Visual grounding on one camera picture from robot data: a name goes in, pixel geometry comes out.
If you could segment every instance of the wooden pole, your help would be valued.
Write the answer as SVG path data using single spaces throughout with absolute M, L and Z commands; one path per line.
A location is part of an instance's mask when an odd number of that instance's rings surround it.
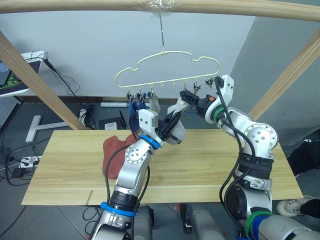
M 320 28 L 311 37 L 301 52 L 279 76 L 260 101 L 251 109 L 249 115 L 257 120 L 275 101 L 301 76 L 301 74 L 320 56 Z
M 158 6 L 162 2 L 165 12 L 248 15 L 320 22 L 319 6 L 272 0 L 0 0 L 0 13 L 155 10 L 149 7 L 150 2 Z
M 0 31 L 0 60 L 3 61 L 35 94 L 74 130 L 87 128 L 23 59 Z

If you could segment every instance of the white plastic hanger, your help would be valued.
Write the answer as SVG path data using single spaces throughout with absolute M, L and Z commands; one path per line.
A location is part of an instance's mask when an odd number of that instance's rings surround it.
M 143 59 L 141 59 L 140 61 L 138 61 L 137 63 L 137 68 L 133 69 L 132 67 L 127 67 L 123 70 L 121 70 L 120 72 L 118 72 L 115 76 L 115 84 L 119 87 L 119 88 L 127 88 L 128 90 L 130 90 L 130 88 L 132 87 L 142 87 L 142 86 L 150 86 L 151 88 L 156 85 L 156 84 L 161 84 L 161 86 L 164 86 L 165 83 L 173 83 L 176 84 L 177 81 L 184 81 L 184 83 L 186 84 L 188 80 L 192 80 L 195 79 L 196 81 L 198 81 L 200 78 L 209 78 L 209 77 L 213 77 L 214 75 L 218 74 L 220 71 L 220 63 L 217 59 L 213 58 L 213 57 L 209 57 L 209 56 L 201 56 L 198 59 L 194 59 L 193 55 L 190 52 L 187 51 L 165 51 L 165 43 L 164 43 L 164 34 L 163 34 L 163 27 L 162 27 L 162 19 L 161 19 L 161 13 L 159 13 L 159 17 L 160 17 L 160 25 L 161 25 L 161 36 L 162 36 L 162 52 L 160 53 L 156 53 L 150 56 L 147 56 Z M 132 72 L 136 72 L 140 69 L 140 64 L 148 59 L 151 58 L 155 58 L 158 56 L 164 56 L 167 54 L 185 54 L 185 55 L 189 55 L 191 57 L 191 61 L 193 62 L 199 62 L 201 59 L 207 59 L 207 60 L 211 60 L 213 61 L 215 64 L 217 64 L 217 71 L 216 72 L 211 72 L 211 73 L 207 73 L 207 74 L 203 74 L 203 75 L 197 75 L 197 76 L 188 76 L 188 77 L 182 77 L 182 78 L 175 78 L 175 79 L 170 79 L 170 80 L 163 80 L 163 81 L 154 81 L 154 82 L 147 82 L 147 83 L 137 83 L 137 84 L 133 84 L 133 85 L 125 85 L 122 86 L 119 84 L 119 76 L 121 74 L 123 74 L 124 72 L 130 70 Z

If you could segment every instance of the clear tape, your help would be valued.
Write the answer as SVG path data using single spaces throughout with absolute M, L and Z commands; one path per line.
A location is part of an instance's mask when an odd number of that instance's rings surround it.
M 139 11 L 159 13 L 171 12 L 176 6 L 175 0 L 139 0 Z

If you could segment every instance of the power strip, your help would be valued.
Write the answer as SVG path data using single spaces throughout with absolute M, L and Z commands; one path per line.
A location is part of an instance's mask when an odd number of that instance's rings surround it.
M 42 158 L 42 156 L 26 156 L 20 159 L 20 165 L 19 168 L 24 168 L 24 169 L 28 169 L 28 168 L 32 168 L 34 165 L 35 161 L 38 161 Z
M 79 120 L 83 125 L 85 125 L 85 118 L 83 117 L 85 113 L 87 113 L 86 109 L 81 109 L 79 113 Z

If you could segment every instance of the shoe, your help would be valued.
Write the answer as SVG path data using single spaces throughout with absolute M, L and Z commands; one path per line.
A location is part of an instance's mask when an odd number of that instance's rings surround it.
M 294 217 L 302 214 L 300 212 L 301 206 L 306 204 L 312 199 L 314 199 L 314 197 L 305 195 L 304 198 L 301 198 L 301 199 L 284 200 L 279 202 L 275 208 L 277 212 L 282 216 Z

